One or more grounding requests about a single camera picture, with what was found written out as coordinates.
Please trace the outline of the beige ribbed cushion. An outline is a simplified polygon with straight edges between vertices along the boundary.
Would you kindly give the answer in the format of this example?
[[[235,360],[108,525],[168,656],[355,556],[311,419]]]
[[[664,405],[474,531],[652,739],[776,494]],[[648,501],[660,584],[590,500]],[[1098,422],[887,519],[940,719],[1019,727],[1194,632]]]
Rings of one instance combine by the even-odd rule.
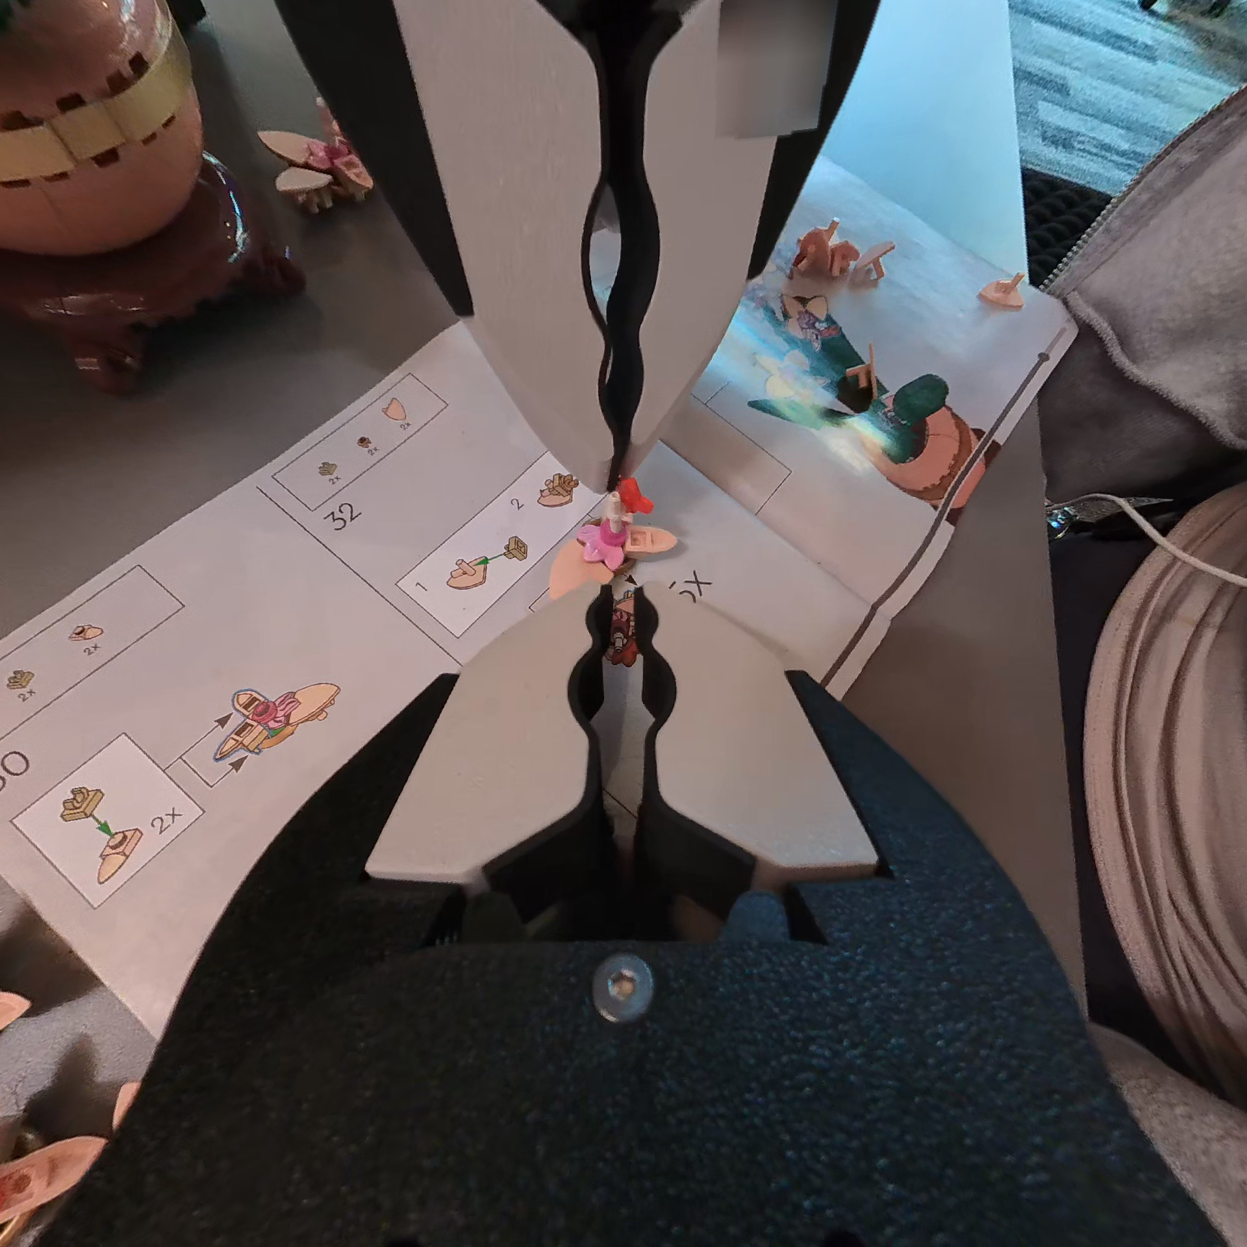
[[[1193,1073],[1246,1102],[1246,486],[1178,522],[1117,598],[1084,719],[1117,939]]]

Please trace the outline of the light grey cloth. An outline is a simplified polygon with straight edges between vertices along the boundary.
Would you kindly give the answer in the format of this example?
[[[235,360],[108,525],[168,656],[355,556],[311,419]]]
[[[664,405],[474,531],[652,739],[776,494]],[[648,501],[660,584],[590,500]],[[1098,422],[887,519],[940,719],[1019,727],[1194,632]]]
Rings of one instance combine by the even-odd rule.
[[[1246,1243],[1246,1113],[1136,1040],[1092,1022],[1118,1092],[1182,1185],[1231,1245]]]

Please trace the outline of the brick building instruction booklet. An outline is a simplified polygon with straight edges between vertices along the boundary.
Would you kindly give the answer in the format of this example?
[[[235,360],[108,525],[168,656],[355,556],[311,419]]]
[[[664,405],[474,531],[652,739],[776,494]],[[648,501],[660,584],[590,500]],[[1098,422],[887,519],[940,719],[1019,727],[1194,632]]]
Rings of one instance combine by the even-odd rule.
[[[885,277],[789,278],[801,237],[894,240]],[[847,690],[1077,336],[826,160],[636,471],[664,584]],[[838,396],[875,344],[879,397]],[[4,877],[161,1037],[295,811],[439,675],[550,601],[599,513],[447,327],[292,451],[4,639]]]

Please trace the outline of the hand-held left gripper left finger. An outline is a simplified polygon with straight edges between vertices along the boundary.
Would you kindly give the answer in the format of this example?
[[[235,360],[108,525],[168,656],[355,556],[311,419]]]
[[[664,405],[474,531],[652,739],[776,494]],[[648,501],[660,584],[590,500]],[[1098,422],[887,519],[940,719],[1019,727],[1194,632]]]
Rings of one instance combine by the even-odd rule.
[[[370,878],[575,886],[593,869],[611,590],[583,584],[462,667],[367,859]]]

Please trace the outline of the black mesh seat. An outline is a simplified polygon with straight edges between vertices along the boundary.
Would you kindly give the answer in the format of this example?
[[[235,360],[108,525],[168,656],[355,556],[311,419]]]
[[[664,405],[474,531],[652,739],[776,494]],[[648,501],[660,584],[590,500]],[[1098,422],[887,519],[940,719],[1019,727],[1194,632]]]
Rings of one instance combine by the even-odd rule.
[[[1044,286],[1113,203],[1113,194],[1029,166],[1022,167],[1025,240],[1031,284]]]

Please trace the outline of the pink brick flower with petals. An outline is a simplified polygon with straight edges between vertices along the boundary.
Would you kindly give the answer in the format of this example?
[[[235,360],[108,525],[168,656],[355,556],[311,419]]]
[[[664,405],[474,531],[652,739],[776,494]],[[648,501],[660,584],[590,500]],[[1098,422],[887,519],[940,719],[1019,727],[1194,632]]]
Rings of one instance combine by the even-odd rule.
[[[563,598],[587,583],[608,584],[639,559],[664,555],[676,544],[676,534],[639,522],[629,510],[586,522],[556,556],[550,598]]]

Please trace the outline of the pink brick flowerpot model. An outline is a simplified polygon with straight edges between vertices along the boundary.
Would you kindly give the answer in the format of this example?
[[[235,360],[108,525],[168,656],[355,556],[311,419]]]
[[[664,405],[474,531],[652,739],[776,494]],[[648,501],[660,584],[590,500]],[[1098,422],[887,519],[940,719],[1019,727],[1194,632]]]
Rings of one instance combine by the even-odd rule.
[[[4,316],[106,393],[134,387],[149,329],[305,287],[205,148],[168,2],[4,2],[2,183]]]

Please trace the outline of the grey desk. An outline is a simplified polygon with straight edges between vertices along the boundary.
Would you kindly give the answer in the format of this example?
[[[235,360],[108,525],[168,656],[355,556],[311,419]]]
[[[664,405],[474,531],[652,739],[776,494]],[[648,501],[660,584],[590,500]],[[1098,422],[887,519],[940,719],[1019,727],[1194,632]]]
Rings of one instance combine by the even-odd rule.
[[[208,146],[308,280],[158,330],[140,388],[73,376],[4,327],[4,633],[345,408],[450,311],[387,203],[284,209],[256,130],[317,118],[274,2],[207,2],[189,36]],[[829,152],[1001,268],[1025,262],[1007,2],[882,2]],[[847,702],[951,800],[1019,886],[1083,992],[1080,905],[1035,409]]]

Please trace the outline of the small finished brick flower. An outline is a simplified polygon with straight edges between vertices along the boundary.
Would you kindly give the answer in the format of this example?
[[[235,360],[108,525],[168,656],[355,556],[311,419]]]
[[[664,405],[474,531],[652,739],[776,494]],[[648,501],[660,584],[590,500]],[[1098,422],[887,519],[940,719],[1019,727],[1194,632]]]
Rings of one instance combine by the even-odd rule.
[[[347,137],[330,105],[317,97],[323,134],[262,128],[257,137],[286,167],[275,177],[277,189],[306,213],[329,210],[339,200],[366,201],[376,182]]]

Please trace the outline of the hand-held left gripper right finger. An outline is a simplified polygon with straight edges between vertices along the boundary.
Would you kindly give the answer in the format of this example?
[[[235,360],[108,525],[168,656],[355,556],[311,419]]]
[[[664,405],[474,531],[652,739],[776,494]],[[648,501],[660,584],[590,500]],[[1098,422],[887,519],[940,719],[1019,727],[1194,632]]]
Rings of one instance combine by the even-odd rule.
[[[876,872],[872,843],[793,684],[712,605],[637,590],[643,798],[636,853],[660,889],[786,889]]]

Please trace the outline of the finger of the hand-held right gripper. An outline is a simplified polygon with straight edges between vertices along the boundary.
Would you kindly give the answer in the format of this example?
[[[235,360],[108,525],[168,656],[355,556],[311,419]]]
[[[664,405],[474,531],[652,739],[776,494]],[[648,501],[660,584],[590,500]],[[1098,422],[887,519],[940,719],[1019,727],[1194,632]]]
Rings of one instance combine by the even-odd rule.
[[[464,319],[541,443],[606,489],[606,344],[584,262],[603,172],[596,63],[541,2],[395,10],[473,298]]]
[[[853,82],[879,2],[646,2],[615,56],[620,259],[606,304],[609,482],[632,474],[724,341]]]

